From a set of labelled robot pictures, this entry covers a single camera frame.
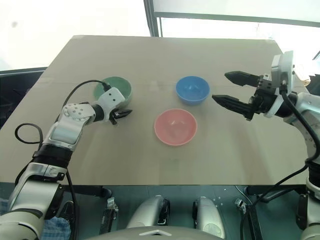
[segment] bowl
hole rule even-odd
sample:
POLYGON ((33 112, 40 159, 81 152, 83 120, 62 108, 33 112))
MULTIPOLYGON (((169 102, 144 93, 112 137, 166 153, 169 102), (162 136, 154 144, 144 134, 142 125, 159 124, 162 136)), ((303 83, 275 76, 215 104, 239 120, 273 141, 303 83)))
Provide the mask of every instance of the bowl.
POLYGON ((181 146, 192 140, 197 132, 197 121, 188 111, 173 108, 161 113, 154 122, 155 135, 170 146, 181 146))
POLYGON ((198 76, 186 76, 175 85, 175 91, 181 101, 187 105, 201 104, 210 93, 206 80, 198 76))
MULTIPOLYGON (((103 79, 102 82, 109 84, 111 87, 117 88, 120 93, 122 93, 125 101, 119 105, 120 109, 125 108, 130 103, 132 98, 132 87, 128 80, 120 76, 111 76, 103 79)), ((95 100, 98 100, 103 93, 105 93, 104 88, 102 84, 99 83, 93 91, 95 100)))

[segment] cable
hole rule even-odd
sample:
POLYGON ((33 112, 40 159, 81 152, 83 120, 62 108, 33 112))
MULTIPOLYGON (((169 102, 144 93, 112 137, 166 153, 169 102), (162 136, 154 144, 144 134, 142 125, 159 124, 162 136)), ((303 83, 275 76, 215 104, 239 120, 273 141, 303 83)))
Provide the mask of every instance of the cable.
MULTIPOLYGON (((297 110, 295 105, 288 98, 287 89, 288 89, 288 87, 287 87, 286 83, 283 82, 283 85, 280 87, 280 94, 281 94, 281 96, 283 98, 283 101, 285 102, 285 104, 287 104, 287 106, 290 108, 290 110, 293 112, 293 114, 296 116, 296 118, 301 122, 301 124, 304 126, 304 128, 307 130, 307 132, 312 137, 312 139, 314 141, 314 144, 315 144, 315 153, 313 154, 313 156, 308 157, 305 160, 305 165, 301 169, 299 169, 298 171, 295 171, 295 172, 291 173, 290 175, 286 176, 282 180, 278 181, 275 185, 271 186, 267 191, 265 191, 255 202, 253 202, 253 204, 252 204, 253 207, 255 205, 257 205, 257 203, 264 196, 266 196, 269 192, 271 192, 273 189, 278 187, 280 184, 284 183, 285 181, 289 180, 290 178, 292 178, 292 177, 302 173, 306 169, 308 169, 308 163, 312 162, 313 160, 317 159, 320 156, 320 141, 319 141, 319 138, 318 138, 317 134, 315 133, 315 131, 308 124, 306 119, 302 116, 302 114, 297 110)), ((241 240, 244 240, 244 222, 245 222, 245 218, 246 218, 247 215, 248 215, 248 212, 246 212, 242 216, 241 222, 240 222, 240 239, 241 240)))
POLYGON ((78 232, 79 232, 80 211, 79 211, 79 205, 77 203, 76 193, 75 193, 74 186, 72 184, 68 169, 66 171, 66 179, 69 184, 70 193, 71 193, 71 197, 72 197, 72 201, 73 201, 74 226, 73 226, 73 232, 72 232, 72 239, 77 240, 78 239, 78 232))
POLYGON ((105 92, 108 91, 108 90, 111 88, 111 86, 110 86, 109 84, 107 84, 107 83, 105 83, 105 82, 103 82, 103 81, 99 81, 99 80, 88 80, 88 81, 84 81, 84 82, 80 83, 79 85, 75 86, 75 88, 69 93, 69 95, 66 97, 66 99, 65 99, 62 107, 67 104, 67 102, 69 101, 69 99, 70 99, 70 97, 72 96, 72 94, 74 94, 75 91, 76 91, 78 88, 80 88, 82 85, 85 85, 85 84, 88 84, 88 83, 100 83, 100 84, 102 84, 103 90, 104 90, 105 92))
POLYGON ((290 108, 290 110, 293 112, 293 114, 296 116, 296 118, 301 122, 301 124, 304 126, 304 128, 307 130, 307 132, 310 134, 310 136, 312 137, 314 144, 315 144, 315 153, 313 156, 308 157, 305 162, 306 163, 310 163, 311 161, 317 159, 320 155, 320 141, 319 138, 317 136, 317 134, 315 133, 315 131, 312 129, 312 127, 307 123, 306 119, 304 118, 304 116, 302 116, 302 114, 297 110, 297 108, 295 107, 295 105, 291 102, 291 100, 289 99, 289 97, 287 96, 286 91, 281 91, 280 92, 283 101, 286 103, 286 105, 290 108))
MULTIPOLYGON (((22 124, 20 124, 19 126, 17 126, 16 129, 15 129, 15 131, 14 131, 14 136, 15 136, 16 139, 18 139, 20 142, 22 142, 22 143, 24 143, 24 144, 39 144, 38 150, 41 148, 42 142, 43 142, 43 140, 44 140, 44 135, 43 135, 43 133, 42 133, 41 128, 40 128, 38 125, 36 125, 36 124, 28 123, 28 122, 22 123, 22 124), (38 132, 39 132, 39 141, 25 141, 25 140, 21 139, 21 137, 19 136, 18 133, 19 133, 19 129, 20 129, 21 127, 23 127, 23 126, 32 126, 32 127, 36 128, 36 129, 38 130, 38 132)), ((18 184, 20 177, 22 176, 22 174, 23 174, 23 173, 25 172, 25 170, 27 169, 28 164, 25 165, 24 168, 23 168, 23 169, 19 172, 19 174, 16 176, 15 181, 14 181, 14 185, 15 185, 15 186, 18 184)))
POLYGON ((15 136, 16 139, 18 139, 20 142, 22 142, 24 144, 39 144, 38 150, 41 148, 42 142, 44 140, 44 135, 42 133, 41 128, 36 124, 28 123, 28 122, 22 123, 19 126, 17 126, 15 131, 14 131, 14 136, 15 136), (18 133, 19 133, 19 129, 21 127, 23 127, 23 126, 32 126, 32 127, 36 128, 38 130, 38 132, 39 132, 39 141, 25 141, 25 140, 21 139, 21 137, 19 137, 18 133))
MULTIPOLYGON (((303 171, 305 171, 308 168, 308 166, 305 164, 301 169, 299 169, 298 171, 295 171, 294 173, 291 173, 290 175, 286 176, 285 178, 281 179, 280 181, 278 181, 275 185, 271 186, 267 191, 265 191, 261 196, 259 196, 259 198, 254 201, 252 203, 252 207, 254 207, 255 205, 257 205, 258 202, 260 202, 260 200, 266 196, 269 192, 271 192, 274 188, 278 187, 280 184, 284 183, 285 181, 291 179, 292 177, 302 173, 303 171)), ((244 221, 246 216, 248 215, 248 211, 242 216, 241 222, 240 222, 240 239, 244 240, 244 221)))
POLYGON ((250 200, 250 198, 249 198, 247 195, 245 195, 245 193, 244 193, 243 191, 241 191, 241 190, 238 188, 237 185, 234 185, 234 187, 235 187, 235 188, 239 191, 239 193, 241 193, 241 195, 244 196, 244 197, 249 201, 249 203, 252 205, 252 201, 250 200))

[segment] blue cloth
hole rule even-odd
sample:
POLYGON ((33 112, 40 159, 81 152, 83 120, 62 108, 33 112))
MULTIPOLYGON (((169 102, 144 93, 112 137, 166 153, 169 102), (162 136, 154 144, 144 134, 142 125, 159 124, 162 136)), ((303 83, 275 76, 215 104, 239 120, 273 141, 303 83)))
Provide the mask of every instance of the blue cloth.
MULTIPOLYGON (((8 200, 0 198, 0 216, 7 212, 8 200)), ((70 225, 62 217, 53 217, 44 221, 41 240, 68 240, 71 234, 70 225)))

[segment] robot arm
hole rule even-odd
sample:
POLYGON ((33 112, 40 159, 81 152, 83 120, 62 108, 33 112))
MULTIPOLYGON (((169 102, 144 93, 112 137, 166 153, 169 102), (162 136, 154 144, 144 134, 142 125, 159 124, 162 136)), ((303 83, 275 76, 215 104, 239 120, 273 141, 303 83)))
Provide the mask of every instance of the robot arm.
POLYGON ((309 169, 309 177, 306 179, 307 194, 300 196, 296 223, 304 230, 301 239, 315 240, 320 239, 320 157, 315 154, 315 139, 284 102, 282 94, 286 92, 285 95, 313 129, 317 139, 320 133, 320 97, 305 92, 297 94, 292 91, 295 74, 293 68, 293 52, 289 51, 273 58, 271 78, 269 74, 256 76, 241 71, 227 72, 225 76, 232 83, 255 87, 254 95, 249 103, 240 102, 237 98, 228 95, 212 95, 212 98, 222 107, 242 114, 248 121, 252 120, 254 114, 263 113, 267 118, 275 115, 283 118, 285 123, 295 126, 302 133, 309 159, 312 158, 312 161, 306 162, 309 169))
POLYGON ((8 213, 0 216, 0 239, 40 239, 44 220, 56 215, 64 188, 62 181, 72 153, 85 125, 112 120, 117 116, 116 107, 125 100, 120 91, 111 87, 93 104, 69 103, 60 113, 58 121, 50 128, 41 147, 20 176, 10 196, 8 213))

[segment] table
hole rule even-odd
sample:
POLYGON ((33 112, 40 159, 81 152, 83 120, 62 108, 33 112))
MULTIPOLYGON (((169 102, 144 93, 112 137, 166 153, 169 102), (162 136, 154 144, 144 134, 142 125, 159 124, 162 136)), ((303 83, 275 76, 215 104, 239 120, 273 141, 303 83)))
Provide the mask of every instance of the table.
MULTIPOLYGON (((278 117, 255 115, 251 122, 210 97, 186 106, 175 93, 184 76, 208 81, 211 94, 248 102, 255 89, 232 84, 225 72, 269 73, 281 51, 272 40, 156 38, 76 35, 28 92, 0 131, 0 182, 13 182, 31 160, 35 145, 17 141, 17 125, 31 122, 46 134, 68 93, 79 83, 120 76, 132 84, 133 112, 118 121, 87 126, 69 164, 75 185, 270 185, 299 169, 304 138, 278 117), (171 108, 191 112, 194 139, 179 147, 160 142, 153 130, 158 114, 171 108)), ((304 91, 297 80, 298 92, 304 91)), ((77 90, 71 102, 92 102, 95 83, 77 90)), ((32 128, 20 130, 38 139, 32 128)), ((287 184, 304 184, 306 173, 287 184)))

